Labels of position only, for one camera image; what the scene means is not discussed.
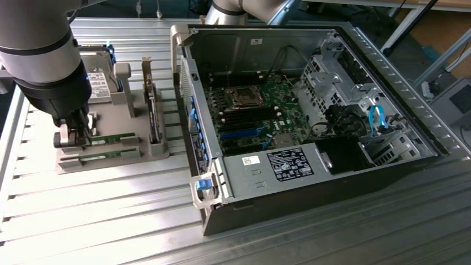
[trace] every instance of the slotted metal surface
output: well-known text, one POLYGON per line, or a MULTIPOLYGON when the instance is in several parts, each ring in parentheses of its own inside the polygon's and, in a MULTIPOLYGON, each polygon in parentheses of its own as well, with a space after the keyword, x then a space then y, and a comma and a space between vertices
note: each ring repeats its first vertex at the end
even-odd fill
MULTIPOLYGON (((152 75, 165 100, 172 152, 167 160, 54 174, 54 127, 16 93, 17 112, 9 118, 17 129, 12 127, 8 141, 0 142, 9 150, 1 167, 0 264, 468 264, 469 157, 380 59, 377 66, 391 70, 388 78, 403 86, 401 95, 451 156, 380 192, 201 236, 188 189, 168 37, 172 24, 196 22, 77 19, 73 24, 80 43, 110 40, 117 61, 131 63, 133 88, 141 86, 140 59, 152 57, 152 75)), ((359 33, 355 38, 363 41, 359 33)))

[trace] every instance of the computer chassis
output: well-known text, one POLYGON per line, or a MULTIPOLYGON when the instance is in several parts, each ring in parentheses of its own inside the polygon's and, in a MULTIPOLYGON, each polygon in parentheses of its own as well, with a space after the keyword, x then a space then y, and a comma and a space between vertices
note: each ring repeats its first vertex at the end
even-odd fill
POLYGON ((172 70, 205 236, 373 192, 448 154, 347 23, 175 25, 172 70))

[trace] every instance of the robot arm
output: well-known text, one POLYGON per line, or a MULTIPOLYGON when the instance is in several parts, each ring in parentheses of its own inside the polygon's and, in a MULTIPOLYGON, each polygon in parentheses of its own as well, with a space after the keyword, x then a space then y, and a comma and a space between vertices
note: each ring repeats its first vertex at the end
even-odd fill
POLYGON ((0 0, 0 61, 60 128, 56 147, 89 144, 90 85, 65 14, 101 1, 0 0))
POLYGON ((283 25, 300 0, 213 0, 205 24, 244 25, 247 13, 268 25, 283 25))

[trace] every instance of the hard drive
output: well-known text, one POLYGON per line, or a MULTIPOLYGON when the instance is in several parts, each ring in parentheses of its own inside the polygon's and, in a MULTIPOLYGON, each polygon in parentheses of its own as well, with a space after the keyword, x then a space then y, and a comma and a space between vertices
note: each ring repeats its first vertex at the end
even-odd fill
POLYGON ((80 46, 81 60, 85 65, 92 93, 89 104, 110 102, 110 93, 120 92, 113 76, 113 48, 110 45, 80 46))

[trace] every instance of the power supply label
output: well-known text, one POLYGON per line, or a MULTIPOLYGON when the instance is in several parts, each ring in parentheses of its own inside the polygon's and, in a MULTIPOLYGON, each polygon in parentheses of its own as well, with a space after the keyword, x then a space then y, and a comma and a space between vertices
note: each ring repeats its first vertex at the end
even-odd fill
POLYGON ((301 148, 272 152, 267 156, 279 181, 315 174, 301 148))

